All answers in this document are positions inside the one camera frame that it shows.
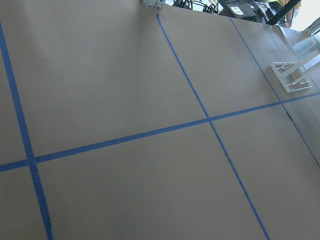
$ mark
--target blue painter's tape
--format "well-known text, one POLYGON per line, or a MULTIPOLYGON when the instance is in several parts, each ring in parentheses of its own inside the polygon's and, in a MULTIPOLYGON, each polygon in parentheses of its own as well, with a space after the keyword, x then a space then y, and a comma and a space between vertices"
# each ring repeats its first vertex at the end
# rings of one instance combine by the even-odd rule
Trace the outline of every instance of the blue painter's tape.
POLYGON ((52 237, 52 232, 51 232, 51 224, 50 224, 50 219, 49 219, 48 206, 46 203, 43 187, 42 187, 42 184, 40 181, 38 168, 37 168, 36 162, 34 160, 34 153, 32 150, 32 145, 31 145, 31 141, 30 141, 30 137, 29 137, 29 133, 28 133, 28 129, 27 129, 27 124, 25 121, 23 108, 22 108, 22 105, 20 102, 19 92, 18 92, 18 88, 17 88, 17 84, 16 84, 14 72, 12 69, 6 40, 5 40, 5 35, 3 32, 3 28, 2 28, 1 23, 0 23, 0 49, 1 49, 1 53, 2 53, 4 68, 5 68, 6 75, 7 75, 8 82, 9 82, 9 87, 10 87, 10 91, 11 91, 12 101, 14 104, 14 109, 15 109, 19 129, 20 129, 20 133, 21 133, 21 137, 22 137, 22 141, 23 141, 23 146, 24 146, 26 157, 27 157, 27 162, 28 162, 29 169, 31 172, 33 186, 35 189, 40 212, 42 215, 42 220, 43 220, 46 236, 47 236, 48 240, 52 240, 53 237, 52 237))
POLYGON ((0 173, 26 167, 28 166, 28 160, 15 161, 7 164, 0 165, 0 173))
POLYGON ((124 137, 120 137, 120 138, 116 138, 116 139, 112 139, 112 140, 108 140, 108 141, 102 141, 102 142, 98 142, 98 143, 94 143, 94 144, 90 144, 90 145, 86 145, 86 146, 80 146, 80 147, 76 147, 76 148, 69 149, 69 150, 51 153, 48 155, 38 156, 38 157, 35 157, 34 159, 37 163, 43 163, 46 161, 64 158, 67 156, 80 154, 80 153, 84 153, 84 152, 88 152, 88 151, 92 151, 92 150, 97 150, 97 149, 101 149, 101 148, 105 148, 105 147, 109 147, 109 146, 113 146, 113 145, 117 145, 117 144, 122 144, 122 143, 130 142, 133 140, 143 139, 143 138, 147 138, 147 137, 158 135, 158 134, 164 134, 164 133, 176 131, 179 129, 185 129, 185 128, 189 128, 192 126, 204 124, 207 122, 208 122, 207 119, 201 119, 201 120, 192 121, 192 122, 188 122, 188 123, 184 123, 184 124, 180 124, 180 125, 169 126, 169 127, 165 127, 165 128, 161 128, 161 129, 157 129, 157 130, 152 130, 152 131, 147 131, 147 132, 143 132, 143 133, 139 133, 139 134, 130 135, 130 136, 124 136, 124 137))
POLYGON ((257 59, 256 59, 255 56, 253 55, 252 51, 251 51, 250 48, 248 47, 246 41, 245 41, 244 38, 242 37, 242 35, 241 35, 241 33, 239 32, 239 30, 238 30, 237 26, 235 25, 234 21, 232 21, 231 17, 229 17, 229 19, 230 19, 232 25, 234 26, 235 30, 237 31, 238 35, 240 36, 242 42, 244 43, 246 49, 249 51, 249 53, 250 53, 251 57, 253 58, 255 64, 256 64, 257 67, 260 69, 262 75, 264 76, 264 78, 265 78, 266 81, 268 82, 268 84, 269 84, 270 88, 272 89, 274 95, 277 97, 278 101, 280 102, 281 100, 280 100, 280 98, 279 98, 276 90, 275 90, 274 87, 271 85, 271 82, 270 82, 269 79, 267 78, 265 72, 262 70, 261 66, 259 65, 257 59))
POLYGON ((281 103, 282 104, 291 103, 291 102, 295 102, 295 101, 298 101, 298 100, 301 100, 301 99, 312 98, 312 97, 315 97, 315 96, 318 96, 318 95, 320 95, 320 92, 309 94, 309 95, 305 95, 305 96, 299 96, 299 97, 291 98, 291 99, 288 99, 288 100, 284 100, 281 103))
POLYGON ((233 116, 237 116, 237 115, 241 115, 241 114, 246 114, 246 113, 258 111, 258 110, 261 110, 261 109, 270 108, 270 107, 277 106, 277 105, 280 105, 280 104, 281 104, 281 102, 274 102, 274 103, 261 105, 261 106, 256 106, 256 107, 252 107, 252 108, 248 108, 248 109, 244 109, 244 110, 240 110, 240 111, 234 111, 234 112, 222 114, 222 115, 219 115, 219 116, 210 117, 210 120, 211 121, 216 121, 216 120, 219 120, 219 119, 225 119, 225 118, 229 118, 229 117, 233 117, 233 116))
POLYGON ((283 110, 285 111, 285 113, 288 115, 289 119, 291 120, 293 126, 295 127, 296 131, 298 132, 298 134, 300 135, 303 143, 305 144, 305 146, 307 147, 307 149, 309 150, 309 152, 311 153, 313 159, 315 160, 316 164, 320 167, 320 163, 317 160, 316 156, 314 155, 312 149, 310 148, 310 146, 308 145, 306 139, 304 138, 304 136, 302 135, 302 133, 300 132, 298 126, 296 125, 295 121, 292 119, 292 117, 290 116, 288 110, 286 109, 284 102, 280 100, 277 92, 275 91, 274 87, 271 85, 269 79, 267 78, 267 76, 265 75, 264 71, 262 70, 261 66, 259 65, 258 61, 256 60, 255 56, 253 55, 252 51, 250 50, 250 48, 248 47, 246 41, 244 40, 244 38, 242 37, 240 31, 238 30, 237 26, 235 25, 235 23, 233 22, 233 20, 231 18, 229 18, 232 25, 234 26, 235 30, 237 31, 237 33, 239 34, 242 42, 244 43, 244 45, 246 46, 247 50, 249 51, 251 57, 253 58, 253 60, 255 61, 256 65, 258 66, 258 68, 260 69, 261 73, 263 74, 265 80, 268 82, 268 84, 270 85, 270 87, 272 88, 272 91, 274 92, 274 94, 276 95, 276 97, 278 98, 279 102, 281 103, 281 106, 283 108, 283 110))
POLYGON ((208 115, 208 113, 207 113, 207 111, 206 111, 203 103, 201 102, 200 97, 199 97, 199 95, 198 95, 197 92, 196 92, 196 89, 195 89, 194 86, 192 85, 191 80, 190 80, 190 78, 189 78, 189 76, 188 76, 188 74, 187 74, 184 66, 182 65, 182 63, 181 63, 181 61, 180 61, 180 59, 179 59, 179 57, 178 57, 178 54, 177 54, 176 50, 174 49, 174 46, 172 45, 172 43, 171 43, 171 41, 170 41, 170 39, 169 39, 169 37, 168 37, 165 29, 164 29, 164 26, 162 25, 162 23, 161 23, 161 21, 160 21, 159 15, 156 16, 156 19, 157 19, 157 21, 158 21, 158 23, 159 23, 159 26, 160 26, 160 28, 161 28, 161 30, 162 30, 162 33, 163 33, 164 37, 165 37, 166 41, 168 42, 168 44, 169 44, 169 46, 170 46, 170 49, 171 49, 171 51, 172 51, 172 53, 173 53, 176 61, 178 62, 179 66, 180 66, 180 68, 181 68, 181 70, 182 70, 182 72, 183 72, 183 75, 185 76, 185 79, 187 80, 187 82, 188 82, 188 84, 189 84, 189 86, 190 86, 190 88, 191 88, 191 90, 192 90, 192 92, 193 92, 196 100, 198 101, 198 103, 199 103, 199 105, 200 105, 200 107, 201 107, 201 109, 202 109, 205 117, 206 117, 206 118, 209 118, 209 115, 208 115))
MULTIPOLYGON (((162 23, 161 23, 161 20, 160 20, 159 15, 157 15, 156 18, 157 18, 158 23, 159 23, 159 26, 160 26, 160 28, 161 28, 161 30, 162 30, 162 32, 163 32, 163 35, 164 35, 166 41, 168 42, 168 44, 169 44, 169 46, 170 46, 170 48, 171 48, 171 51, 172 51, 175 59, 177 60, 177 62, 178 62, 178 64, 179 64, 179 66, 180 66, 180 68, 181 68, 181 70, 182 70, 182 72, 183 72, 186 80, 188 81, 188 83, 189 83, 189 85, 190 85, 190 87, 191 87, 191 89, 192 89, 192 91, 193 91, 193 94, 195 95, 197 101, 199 102, 199 104, 200 104, 200 106, 201 106, 201 108, 202 108, 202 110, 203 110, 203 113, 205 114, 205 117, 206 117, 208 120, 210 120, 209 115, 208 115, 208 113, 207 113, 207 111, 206 111, 203 103, 202 103, 201 100, 200 100, 200 97, 198 96, 198 94, 197 94, 197 92, 196 92, 196 90, 195 90, 195 88, 194 88, 194 86, 193 86, 193 84, 192 84, 189 76, 187 75, 187 73, 186 73, 186 71, 185 71, 185 68, 184 68, 183 65, 182 65, 182 62, 180 61, 180 59, 179 59, 179 57, 178 57, 178 54, 176 53, 176 50, 174 49, 174 47, 173 47, 173 45, 172 45, 172 43, 171 43, 171 41, 170 41, 170 39, 169 39, 169 37, 168 37, 168 35, 167 35, 167 33, 166 33, 166 30, 164 29, 164 27, 163 27, 163 25, 162 25, 162 23)), ((244 184, 242 183, 241 178, 240 178, 240 176, 239 176, 239 174, 238 174, 238 172, 237 172, 237 170, 236 170, 233 162, 232 162, 231 159, 230 159, 229 154, 228 154, 228 152, 227 152, 227 149, 225 148, 225 146, 224 146, 224 144, 223 144, 223 142, 222 142, 222 140, 221 140, 221 138, 220 138, 220 136, 219 136, 219 134, 218 134, 215 126, 214 126, 214 124, 212 123, 212 121, 209 121, 209 124, 210 124, 210 126, 211 126, 211 128, 212 128, 212 131, 214 132, 214 134, 215 134, 215 136, 216 136, 216 138, 217 138, 217 140, 218 140, 218 142, 219 142, 219 144, 220 144, 220 146, 221 146, 221 148, 222 148, 222 150, 223 150, 223 152, 224 152, 224 154, 225 154, 225 156, 226 156, 226 158, 227 158, 227 160, 228 160, 228 162, 229 162, 229 164, 230 164, 230 166, 231 166, 231 168, 232 168, 232 170, 233 170, 233 172, 234 172, 234 174, 235 174, 235 176, 236 176, 236 179, 238 180, 238 182, 239 182, 239 184, 240 184, 240 186, 241 186, 241 188, 242 188, 242 191, 243 191, 243 193, 244 193, 247 201, 248 201, 249 204, 250 204, 250 207, 251 207, 251 209, 252 209, 252 211, 253 211, 253 213, 254 213, 254 215, 255 215, 255 217, 256 217, 256 219, 257 219, 257 221, 258 221, 258 223, 259 223, 259 225, 260 225, 260 227, 261 227, 261 229, 262 229, 265 237, 266 237, 266 239, 267 239, 267 240, 270 240, 269 235, 268 235, 268 233, 267 233, 267 230, 266 230, 265 226, 263 225, 262 220, 261 220, 261 218, 259 217, 259 214, 258 214, 258 212, 257 212, 257 210, 256 210, 256 208, 255 208, 255 206, 254 206, 254 204, 253 204, 253 202, 252 202, 252 200, 250 199, 250 197, 249 197, 249 195, 248 195, 248 193, 247 193, 247 190, 246 190, 244 184)))

